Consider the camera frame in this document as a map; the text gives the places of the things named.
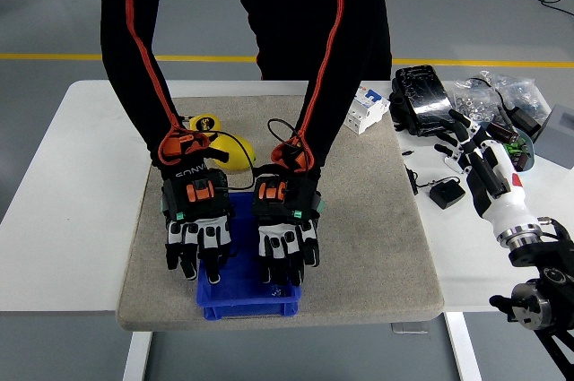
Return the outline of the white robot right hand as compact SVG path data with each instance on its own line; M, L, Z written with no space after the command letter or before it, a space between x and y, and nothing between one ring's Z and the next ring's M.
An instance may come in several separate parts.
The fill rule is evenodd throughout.
M505 146L478 123L451 109L450 119L440 123L443 142L435 150L446 155L445 163L465 175L478 215L491 223L494 236L512 231L538 234L540 223L526 207L526 193Z

